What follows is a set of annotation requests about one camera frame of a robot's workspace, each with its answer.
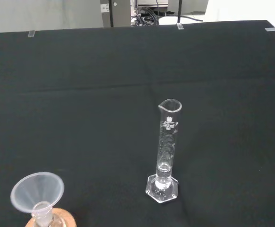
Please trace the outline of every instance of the black cable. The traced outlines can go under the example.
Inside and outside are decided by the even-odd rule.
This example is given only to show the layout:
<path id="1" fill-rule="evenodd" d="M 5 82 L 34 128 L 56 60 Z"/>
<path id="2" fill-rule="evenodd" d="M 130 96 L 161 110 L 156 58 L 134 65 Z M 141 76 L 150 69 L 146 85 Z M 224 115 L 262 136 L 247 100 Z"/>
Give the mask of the black cable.
<path id="1" fill-rule="evenodd" d="M 176 15 L 167 15 L 167 17 L 177 17 Z M 195 18 L 192 18 L 192 17 L 188 17 L 188 16 L 181 16 L 183 18 L 188 18 L 188 19 L 191 19 L 191 20 L 195 20 L 195 21 L 200 21 L 200 22 L 203 22 L 203 20 L 200 20 L 200 19 L 195 19 Z"/>
<path id="2" fill-rule="evenodd" d="M 155 1 L 156 1 L 156 4 L 157 4 L 157 25 L 160 25 L 160 22 L 159 22 L 160 10 L 158 8 L 158 2 L 157 2 L 157 0 L 155 0 Z"/>
<path id="3" fill-rule="evenodd" d="M 137 17 L 134 26 L 159 25 L 158 17 L 152 9 L 141 7 L 137 9 Z"/>

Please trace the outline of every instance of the glass graduated cylinder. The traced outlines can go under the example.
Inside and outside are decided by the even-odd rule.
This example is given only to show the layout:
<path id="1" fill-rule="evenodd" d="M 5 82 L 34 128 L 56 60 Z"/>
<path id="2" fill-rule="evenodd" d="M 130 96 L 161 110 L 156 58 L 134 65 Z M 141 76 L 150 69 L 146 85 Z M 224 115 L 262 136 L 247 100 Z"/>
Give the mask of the glass graduated cylinder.
<path id="1" fill-rule="evenodd" d="M 156 173 L 148 177 L 146 194 L 162 203 L 174 200 L 178 195 L 179 182 L 171 174 L 181 103 L 176 99 L 167 99 L 158 107 L 161 111 L 161 121 Z"/>
<path id="2" fill-rule="evenodd" d="M 161 121 L 160 139 L 157 153 L 156 180 L 155 185 L 159 189 L 166 189 L 171 182 L 172 165 L 175 152 L 175 141 L 177 122 L 173 118 L 165 118 Z"/>

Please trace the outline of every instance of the table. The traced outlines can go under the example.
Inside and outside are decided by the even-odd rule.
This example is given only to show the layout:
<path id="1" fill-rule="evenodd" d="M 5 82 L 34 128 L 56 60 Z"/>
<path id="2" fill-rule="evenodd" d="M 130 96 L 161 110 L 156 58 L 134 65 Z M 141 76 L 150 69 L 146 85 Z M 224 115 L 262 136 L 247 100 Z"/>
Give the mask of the table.
<path id="1" fill-rule="evenodd" d="M 9 195 L 59 175 L 77 226 L 275 227 L 275 32 L 267 21 L 0 34 L 0 226 Z M 183 105 L 172 175 L 145 193 L 157 105 Z"/>

